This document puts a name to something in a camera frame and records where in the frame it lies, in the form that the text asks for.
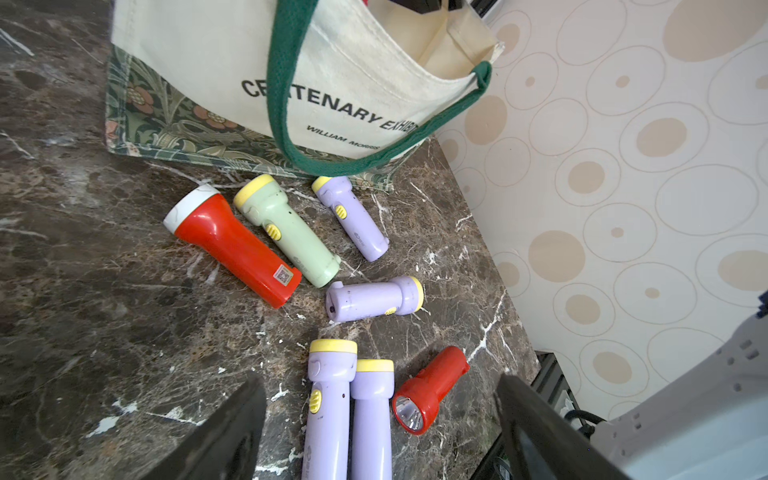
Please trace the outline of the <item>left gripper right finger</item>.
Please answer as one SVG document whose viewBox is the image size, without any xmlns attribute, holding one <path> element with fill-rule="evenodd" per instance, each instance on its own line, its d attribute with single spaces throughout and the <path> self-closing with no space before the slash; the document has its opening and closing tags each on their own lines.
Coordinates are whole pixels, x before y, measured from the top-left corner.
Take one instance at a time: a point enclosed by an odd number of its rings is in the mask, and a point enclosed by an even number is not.
<svg viewBox="0 0 768 480">
<path fill-rule="evenodd" d="M 519 377 L 500 377 L 495 402 L 513 479 L 627 477 Z"/>
</svg>

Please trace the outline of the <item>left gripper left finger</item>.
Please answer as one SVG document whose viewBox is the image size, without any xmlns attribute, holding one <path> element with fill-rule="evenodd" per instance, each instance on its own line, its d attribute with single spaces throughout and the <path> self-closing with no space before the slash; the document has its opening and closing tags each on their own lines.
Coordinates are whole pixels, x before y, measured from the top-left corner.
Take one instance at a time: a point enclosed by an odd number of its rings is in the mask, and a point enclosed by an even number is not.
<svg viewBox="0 0 768 480">
<path fill-rule="evenodd" d="M 266 409 L 263 380 L 252 374 L 145 477 L 251 480 L 258 460 Z"/>
</svg>

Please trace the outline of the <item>pale green flashlight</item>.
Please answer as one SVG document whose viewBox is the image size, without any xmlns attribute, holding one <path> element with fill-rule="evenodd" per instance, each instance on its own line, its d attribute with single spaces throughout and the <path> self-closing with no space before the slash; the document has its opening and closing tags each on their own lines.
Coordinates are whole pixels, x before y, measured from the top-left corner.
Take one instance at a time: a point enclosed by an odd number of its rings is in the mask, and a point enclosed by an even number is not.
<svg viewBox="0 0 768 480">
<path fill-rule="evenodd" d="M 313 286 L 324 287 L 335 278 L 340 257 L 293 210 L 271 175 L 262 174 L 241 188 L 234 205 L 252 224 L 264 229 Z"/>
</svg>

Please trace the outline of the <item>cream green tote bag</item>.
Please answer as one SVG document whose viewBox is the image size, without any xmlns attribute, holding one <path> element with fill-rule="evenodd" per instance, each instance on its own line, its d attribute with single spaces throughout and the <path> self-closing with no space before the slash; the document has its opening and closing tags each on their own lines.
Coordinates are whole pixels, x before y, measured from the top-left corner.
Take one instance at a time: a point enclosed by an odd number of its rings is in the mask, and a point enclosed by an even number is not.
<svg viewBox="0 0 768 480">
<path fill-rule="evenodd" d="M 465 1 L 118 1 L 106 145 L 387 191 L 503 48 Z"/>
</svg>

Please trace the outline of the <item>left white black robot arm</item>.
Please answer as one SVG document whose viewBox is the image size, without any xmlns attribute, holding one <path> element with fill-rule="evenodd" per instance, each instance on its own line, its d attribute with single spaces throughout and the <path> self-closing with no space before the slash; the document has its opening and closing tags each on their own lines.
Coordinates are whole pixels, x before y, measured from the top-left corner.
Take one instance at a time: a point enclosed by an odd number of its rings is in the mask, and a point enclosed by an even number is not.
<svg viewBox="0 0 768 480">
<path fill-rule="evenodd" d="M 392 421 L 425 432 L 469 369 L 444 349 L 401 388 L 394 365 L 361 359 L 352 341 L 310 347 L 313 384 L 302 475 L 388 479 Z M 763 479 L 767 475 L 767 318 L 747 318 L 701 363 L 613 420 L 558 414 L 518 377 L 495 401 L 514 479 Z M 150 472 L 153 479 L 250 479 L 266 415 L 261 380 L 249 378 Z"/>
</svg>

